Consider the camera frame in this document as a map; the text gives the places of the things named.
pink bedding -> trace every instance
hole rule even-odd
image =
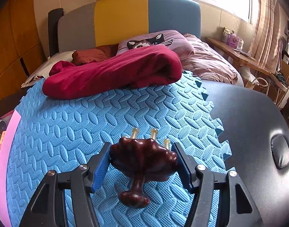
[[[196,36],[184,36],[192,44],[195,55],[181,60],[183,70],[193,72],[200,79],[237,85],[237,70],[230,63]]]

purple box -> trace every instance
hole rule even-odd
[[[233,47],[234,49],[237,48],[239,42],[239,37],[234,36],[232,34],[228,35],[227,37],[227,45]]]

blue foam mat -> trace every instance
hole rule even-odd
[[[71,171],[97,154],[104,142],[116,143],[140,128],[138,138],[149,138],[158,128],[157,141],[179,142],[197,163],[226,173],[224,159],[231,156],[228,141],[219,143],[224,130],[212,119],[214,107],[201,80],[185,72],[167,86],[115,89],[76,100],[53,100],[42,93],[44,80],[28,90],[16,110],[21,115],[10,151],[7,171],[7,204],[12,226],[19,226],[35,189],[50,169]],[[102,187],[92,195],[101,226],[183,226],[193,195],[178,174],[166,182],[150,182],[144,192],[151,203],[144,209],[122,205],[117,193],[128,189],[130,180],[109,167]],[[209,227],[215,226],[219,191],[214,191]],[[66,190],[69,226],[75,226],[71,191]]]

cat pillow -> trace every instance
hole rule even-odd
[[[192,44],[178,31],[167,30],[133,37],[122,41],[116,55],[140,47],[165,45],[184,60],[195,54]]]

red blanket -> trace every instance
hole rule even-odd
[[[103,62],[75,66],[57,62],[42,86],[45,95],[75,99],[124,86],[167,85],[181,78],[181,63],[166,46],[141,47]]]

